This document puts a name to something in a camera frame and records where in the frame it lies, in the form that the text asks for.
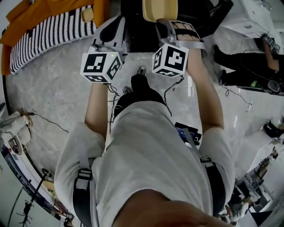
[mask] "fiducial marker cube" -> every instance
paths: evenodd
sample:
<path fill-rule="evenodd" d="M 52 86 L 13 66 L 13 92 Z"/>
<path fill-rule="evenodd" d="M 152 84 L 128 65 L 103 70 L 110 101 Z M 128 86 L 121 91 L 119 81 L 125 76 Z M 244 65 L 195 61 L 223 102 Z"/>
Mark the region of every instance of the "fiducial marker cube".
<path fill-rule="evenodd" d="M 167 76 L 176 77 L 185 73 L 189 49 L 164 44 L 152 59 L 152 72 Z"/>
<path fill-rule="evenodd" d="M 93 83 L 111 84 L 121 66 L 122 61 L 118 52 L 84 53 L 80 74 Z"/>

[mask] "cable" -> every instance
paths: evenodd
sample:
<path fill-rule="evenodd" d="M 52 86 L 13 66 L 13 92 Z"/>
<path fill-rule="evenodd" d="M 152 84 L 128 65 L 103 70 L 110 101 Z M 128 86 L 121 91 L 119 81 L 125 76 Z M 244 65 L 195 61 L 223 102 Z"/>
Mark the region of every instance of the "cable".
<path fill-rule="evenodd" d="M 9 220 L 8 220 L 8 225 L 7 225 L 7 227 L 10 226 L 10 221 L 11 221 L 12 214 L 13 214 L 13 212 L 14 212 L 16 203 L 17 203 L 17 201 L 18 201 L 18 199 L 19 199 L 19 196 L 21 195 L 22 190 L 24 189 L 24 187 L 25 187 L 25 186 L 22 186 L 22 188 L 21 188 L 20 192 L 18 193 L 18 196 L 17 196 L 17 198 L 16 198 L 16 200 L 15 200 L 15 202 L 14 202 L 14 204 L 13 204 L 12 210 L 11 210 L 11 212 L 10 212 L 10 216 L 9 216 Z"/>
<path fill-rule="evenodd" d="M 175 82 L 172 86 L 170 86 L 164 93 L 164 102 L 165 102 L 166 107 L 168 108 L 168 111 L 170 112 L 170 116 L 172 116 L 172 112 L 170 111 L 169 106 L 167 104 L 166 93 L 175 85 L 180 84 L 183 80 L 184 80 L 184 77 L 181 76 L 181 79 L 179 81 Z"/>
<path fill-rule="evenodd" d="M 49 123 L 52 123 L 52 124 L 57 125 L 57 126 L 58 126 L 59 128 L 61 128 L 63 131 L 69 133 L 66 129 L 62 128 L 59 124 L 57 124 L 57 123 L 55 123 L 55 122 L 52 122 L 52 121 L 46 119 L 45 117 L 40 116 L 39 114 L 36 114 L 36 113 L 28 113 L 27 115 L 30 115 L 30 116 L 34 116 L 34 115 L 39 116 L 39 117 L 41 117 L 42 119 L 48 121 Z"/>
<path fill-rule="evenodd" d="M 220 84 L 222 87 L 224 87 L 224 88 L 226 89 L 226 93 L 225 93 L 225 96 L 226 96 L 226 97 L 228 97 L 229 94 L 230 94 L 230 92 L 232 92 L 233 94 L 240 96 L 240 97 L 243 99 L 243 101 L 244 101 L 245 103 L 247 103 L 247 104 L 249 104 L 249 105 L 252 106 L 252 103 L 249 103 L 249 102 L 245 101 L 244 97 L 242 97 L 240 94 L 237 94 L 237 93 L 233 92 L 231 89 L 229 89 L 229 88 L 225 87 L 224 85 L 222 85 L 222 84 L 221 84 L 221 79 L 220 79 L 220 81 L 219 81 L 219 84 Z"/>
<path fill-rule="evenodd" d="M 10 118 L 10 119 L 5 120 L 5 121 L 0 121 L 0 123 L 6 122 L 6 121 L 9 121 L 9 120 L 13 120 L 13 119 L 16 119 L 16 118 L 19 118 L 19 117 L 22 117 L 22 116 L 17 116 L 17 117 L 13 117 L 13 118 Z"/>
<path fill-rule="evenodd" d="M 245 50 L 245 51 L 243 52 L 243 54 L 241 55 L 240 63 L 241 63 L 241 65 L 242 65 L 247 71 L 249 71 L 249 72 L 255 74 L 256 76 L 258 76 L 258 77 L 260 77 L 260 78 L 263 78 L 263 79 L 265 79 L 265 80 L 273 81 L 273 82 L 275 82 L 275 83 L 278 83 L 280 86 L 282 86 L 282 87 L 284 88 L 284 86 L 283 86 L 283 83 L 284 83 L 284 82 L 283 82 L 283 83 L 279 83 L 278 81 L 275 81 L 275 80 L 273 80 L 273 79 L 267 79 L 267 78 L 265 78 L 265 77 L 263 77 L 263 76 L 260 76 L 260 75 L 256 74 L 255 72 L 251 71 L 250 69 L 248 69 L 248 68 L 241 62 L 241 60 L 242 60 L 242 58 L 243 58 L 243 55 L 245 54 L 246 51 L 259 51 L 259 50 Z"/>
<path fill-rule="evenodd" d="M 263 77 L 263 76 L 260 76 L 260 75 L 256 74 L 255 72 L 253 72 L 253 71 L 251 71 L 250 69 L 248 69 L 248 68 L 242 63 L 243 55 L 244 55 L 247 51 L 259 51 L 259 49 L 257 49 L 257 50 L 248 50 L 248 49 L 245 50 L 245 51 L 242 53 L 242 55 L 241 55 L 240 64 L 241 64 L 247 71 L 251 72 L 252 74 L 256 75 L 257 77 L 263 78 L 263 79 L 268 80 L 268 81 L 274 81 L 274 80 L 267 79 L 267 78 L 265 78 L 265 77 Z M 280 86 L 282 86 L 282 87 L 284 88 L 284 86 L 282 85 L 283 83 L 279 83 L 278 81 L 274 81 L 274 82 L 278 83 Z M 225 93 L 225 96 L 226 96 L 226 97 L 228 97 L 229 94 L 230 94 L 230 92 L 232 92 L 233 94 L 240 96 L 240 97 L 243 99 L 243 101 L 244 101 L 245 103 L 247 103 L 247 104 L 249 104 L 249 105 L 252 106 L 252 103 L 247 102 L 240 94 L 237 94 L 237 93 L 233 92 L 232 90 L 228 89 L 227 87 L 223 86 L 223 85 L 221 84 L 221 79 L 219 80 L 219 84 L 220 84 L 223 88 L 225 88 L 225 89 L 227 90 L 226 93 Z"/>
<path fill-rule="evenodd" d="M 22 116 L 26 116 L 26 115 L 29 115 L 29 116 L 34 116 L 34 115 L 36 115 L 36 116 L 39 116 L 39 117 L 41 117 L 42 119 L 48 121 L 49 123 L 52 123 L 52 124 L 57 125 L 57 126 L 58 126 L 60 129 L 62 129 L 63 131 L 69 133 L 67 130 L 65 130 L 64 128 L 62 128 L 62 127 L 61 127 L 60 125 L 58 125 L 57 123 L 52 122 L 52 121 L 50 121 L 50 120 L 48 120 L 48 119 L 46 119 L 46 118 L 40 116 L 39 114 L 36 114 L 36 113 L 33 113 L 33 112 L 29 112 L 29 113 L 26 113 L 26 114 L 24 114 L 24 115 L 22 115 Z M 10 119 L 8 119 L 8 120 L 1 121 L 0 123 L 6 122 L 6 121 L 9 121 L 9 120 L 13 120 L 13 119 L 16 119 L 16 118 L 19 118 L 19 117 L 22 117 L 22 116 L 13 117 L 13 118 L 10 118 Z"/>
<path fill-rule="evenodd" d="M 116 107 L 114 107 L 115 105 L 115 102 L 117 101 L 117 97 L 119 96 L 119 94 L 117 93 L 117 89 L 116 87 L 112 86 L 112 85 L 108 85 L 107 86 L 108 90 L 111 92 L 111 93 L 114 93 L 114 99 L 113 101 L 109 101 L 109 102 L 112 102 L 112 108 L 111 108 L 111 111 L 110 111 L 110 121 L 109 121 L 109 124 L 110 124 L 110 133 L 111 133 L 111 123 L 114 122 L 114 109 Z"/>

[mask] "striped fabric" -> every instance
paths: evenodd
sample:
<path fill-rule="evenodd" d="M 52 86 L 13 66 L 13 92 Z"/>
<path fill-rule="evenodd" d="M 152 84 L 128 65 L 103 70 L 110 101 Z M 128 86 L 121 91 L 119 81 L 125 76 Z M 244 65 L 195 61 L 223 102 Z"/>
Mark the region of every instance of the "striped fabric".
<path fill-rule="evenodd" d="M 11 73 L 17 73 L 34 58 L 56 46 L 93 35 L 96 30 L 94 22 L 84 23 L 81 20 L 82 10 L 90 7 L 93 8 L 93 5 L 51 16 L 28 30 L 12 48 Z"/>

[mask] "black chair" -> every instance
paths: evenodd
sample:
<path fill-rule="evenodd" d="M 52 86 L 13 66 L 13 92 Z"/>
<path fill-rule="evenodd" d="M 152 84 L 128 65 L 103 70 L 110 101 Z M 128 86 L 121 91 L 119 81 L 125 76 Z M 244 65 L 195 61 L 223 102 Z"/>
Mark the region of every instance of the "black chair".
<path fill-rule="evenodd" d="M 179 0 L 177 19 L 192 24 L 204 38 L 214 34 L 233 5 L 231 0 L 219 0 L 216 6 L 210 0 Z"/>
<path fill-rule="evenodd" d="M 231 0 L 178 0 L 180 21 L 191 23 L 201 38 L 213 34 L 233 7 Z M 142 0 L 121 0 L 121 13 L 126 18 L 126 41 L 129 52 L 156 52 L 159 40 L 156 23 L 144 20 Z"/>

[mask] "orange sofa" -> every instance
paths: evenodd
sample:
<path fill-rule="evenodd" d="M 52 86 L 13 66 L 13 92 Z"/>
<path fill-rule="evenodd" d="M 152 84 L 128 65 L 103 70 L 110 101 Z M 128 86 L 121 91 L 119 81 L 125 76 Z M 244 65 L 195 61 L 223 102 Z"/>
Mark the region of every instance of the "orange sofa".
<path fill-rule="evenodd" d="M 102 25 L 109 16 L 109 0 L 36 0 L 30 5 L 30 0 L 22 0 L 8 14 L 10 22 L 2 35 L 0 43 L 3 45 L 1 73 L 9 75 L 10 53 L 27 30 L 33 29 L 50 16 L 55 16 L 86 5 L 94 5 L 94 23 Z"/>

